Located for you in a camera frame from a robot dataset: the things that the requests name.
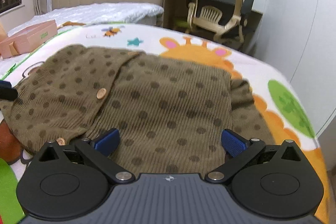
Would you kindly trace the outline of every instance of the corduroy fabric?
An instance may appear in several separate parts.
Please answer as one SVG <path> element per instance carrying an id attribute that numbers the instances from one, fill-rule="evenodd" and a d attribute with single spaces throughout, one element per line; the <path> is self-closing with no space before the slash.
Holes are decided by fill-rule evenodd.
<path id="1" fill-rule="evenodd" d="M 67 143 L 118 128 L 111 159 L 139 173 L 205 173 L 224 163 L 221 132 L 274 140 L 245 80 L 224 70 L 143 52 L 69 46 L 1 101 L 6 122 L 35 153 L 51 139 Z M 100 88 L 107 90 L 99 100 Z"/>

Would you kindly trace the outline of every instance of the white bedsheet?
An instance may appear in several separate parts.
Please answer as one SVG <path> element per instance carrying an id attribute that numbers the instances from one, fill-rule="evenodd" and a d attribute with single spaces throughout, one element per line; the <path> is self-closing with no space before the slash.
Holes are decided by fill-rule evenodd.
<path id="1" fill-rule="evenodd" d="M 12 36 L 28 26 L 53 19 L 56 20 L 57 25 L 61 25 L 67 21 L 86 24 L 106 21 L 152 23 L 154 21 L 150 19 L 148 20 L 148 18 L 156 17 L 157 15 L 162 14 L 163 11 L 161 6 L 149 3 L 95 3 L 72 8 L 62 8 L 46 13 L 45 15 L 34 16 L 30 21 L 10 30 L 8 35 Z M 70 28 L 71 27 L 64 27 L 60 29 L 59 32 L 63 32 Z M 28 55 L 29 54 L 23 54 L 5 60 L 0 56 L 0 79 L 5 76 L 13 65 L 20 63 L 27 58 Z"/>

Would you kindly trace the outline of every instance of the bed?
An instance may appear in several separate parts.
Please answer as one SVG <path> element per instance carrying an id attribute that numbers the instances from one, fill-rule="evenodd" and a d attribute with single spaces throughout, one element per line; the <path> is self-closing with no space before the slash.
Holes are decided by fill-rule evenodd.
<path id="1" fill-rule="evenodd" d="M 254 104 L 266 121 L 276 144 L 281 144 L 285 139 L 295 140 L 320 177 L 325 192 L 315 215 L 324 223 L 329 222 L 329 184 L 319 143 L 295 91 L 275 68 L 240 52 L 192 35 L 155 26 L 105 22 L 76 27 L 52 38 L 16 66 L 6 80 L 16 85 L 58 50 L 67 45 L 79 43 L 86 47 L 127 48 L 166 58 L 194 61 L 228 70 L 232 77 L 248 79 L 253 91 Z M 292 103 L 290 109 L 288 109 L 288 101 Z M 12 191 L 3 193 L 11 203 L 9 203 L 10 206 L 2 207 L 0 215 L 14 216 L 7 219 L 16 221 L 22 217 L 22 210 L 15 202 L 13 189 L 31 158 L 31 155 L 22 147 L 17 149 L 19 149 L 19 157 L 7 162 L 0 161 L 0 174 L 7 174 L 5 178 L 0 176 L 0 182 L 12 187 Z"/>
<path id="2" fill-rule="evenodd" d="M 52 0 L 53 11 L 33 17 L 30 21 L 8 32 L 12 36 L 20 30 L 48 20 L 56 20 L 58 27 L 65 22 L 97 23 L 125 22 L 161 26 L 163 20 L 164 0 Z M 75 26 L 60 28 L 58 33 Z M 3 60 L 0 57 L 0 79 L 16 64 L 27 58 L 23 54 Z"/>

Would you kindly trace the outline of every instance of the blue gripper pad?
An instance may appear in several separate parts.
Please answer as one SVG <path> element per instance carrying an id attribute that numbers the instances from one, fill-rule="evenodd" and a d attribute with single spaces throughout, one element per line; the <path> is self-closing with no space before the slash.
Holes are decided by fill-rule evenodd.
<path id="1" fill-rule="evenodd" d="M 92 140 L 90 144 L 95 150 L 107 157 L 118 148 L 119 143 L 119 130 L 112 128 L 100 135 L 98 138 Z"/>
<path id="2" fill-rule="evenodd" d="M 249 141 L 232 130 L 225 129 L 221 137 L 222 146 L 232 157 L 239 155 L 247 149 Z"/>

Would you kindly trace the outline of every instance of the wooden button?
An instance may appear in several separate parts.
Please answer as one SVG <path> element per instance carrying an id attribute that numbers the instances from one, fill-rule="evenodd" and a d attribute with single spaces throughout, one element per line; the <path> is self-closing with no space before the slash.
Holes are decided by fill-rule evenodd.
<path id="1" fill-rule="evenodd" d="M 138 54 L 138 52 L 129 52 L 127 55 L 132 56 L 132 55 L 136 55 L 136 54 Z"/>
<path id="2" fill-rule="evenodd" d="M 103 99 L 106 95 L 106 89 L 100 89 L 98 92 L 97 92 L 97 99 Z"/>
<path id="3" fill-rule="evenodd" d="M 63 138 L 58 138 L 57 140 L 58 145 L 65 145 L 65 139 Z"/>

